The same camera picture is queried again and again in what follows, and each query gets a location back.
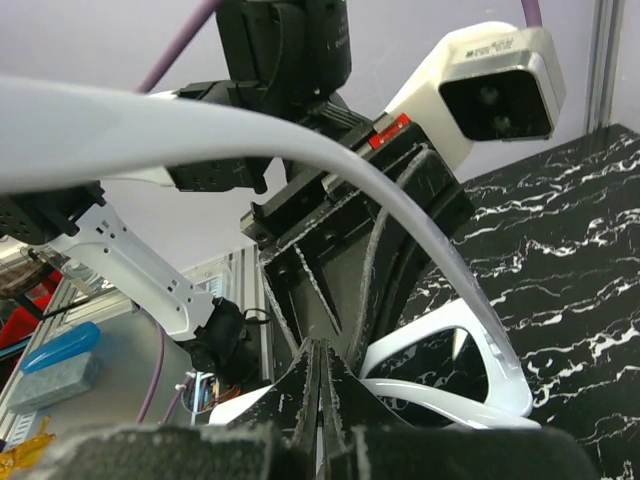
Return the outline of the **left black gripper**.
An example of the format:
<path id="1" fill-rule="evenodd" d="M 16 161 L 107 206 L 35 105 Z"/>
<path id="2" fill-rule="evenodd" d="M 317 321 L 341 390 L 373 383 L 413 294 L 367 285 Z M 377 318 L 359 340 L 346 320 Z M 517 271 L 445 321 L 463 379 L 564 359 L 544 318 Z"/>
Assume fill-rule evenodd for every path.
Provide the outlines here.
<path id="1" fill-rule="evenodd" d="M 474 213 L 449 164 L 465 158 L 470 144 L 433 89 L 402 95 L 376 121 L 349 110 L 339 96 L 298 108 L 293 118 L 385 172 L 413 146 L 426 144 L 435 151 L 416 150 L 396 184 L 448 237 Z M 247 188 L 261 194 L 269 164 L 239 158 L 168 172 L 184 192 Z M 307 337 L 327 338 L 349 350 L 349 367 L 359 370 L 369 344 L 393 331 L 431 259 L 375 202 L 323 199 L 351 190 L 341 178 L 300 161 L 283 164 L 284 191 L 257 207 L 260 267 L 276 325 L 289 349 Z"/>

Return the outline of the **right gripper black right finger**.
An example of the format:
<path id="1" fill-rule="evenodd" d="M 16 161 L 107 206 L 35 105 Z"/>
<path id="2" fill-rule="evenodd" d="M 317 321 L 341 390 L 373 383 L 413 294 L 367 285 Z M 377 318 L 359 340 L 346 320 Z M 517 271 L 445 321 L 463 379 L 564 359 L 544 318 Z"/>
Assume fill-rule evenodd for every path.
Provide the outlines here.
<path id="1" fill-rule="evenodd" d="M 588 455 L 562 431 L 424 386 L 416 404 L 450 419 L 415 427 L 378 400 L 335 348 L 319 344 L 326 479 L 595 479 Z"/>

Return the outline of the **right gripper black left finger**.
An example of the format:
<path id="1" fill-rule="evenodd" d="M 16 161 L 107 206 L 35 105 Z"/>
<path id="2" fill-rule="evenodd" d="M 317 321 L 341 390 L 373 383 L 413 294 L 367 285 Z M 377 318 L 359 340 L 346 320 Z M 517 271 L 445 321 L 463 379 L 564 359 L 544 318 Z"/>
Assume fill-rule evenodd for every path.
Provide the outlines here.
<path id="1" fill-rule="evenodd" d="M 223 426 L 96 426 L 56 440 L 32 479 L 313 479 L 320 343 Z"/>

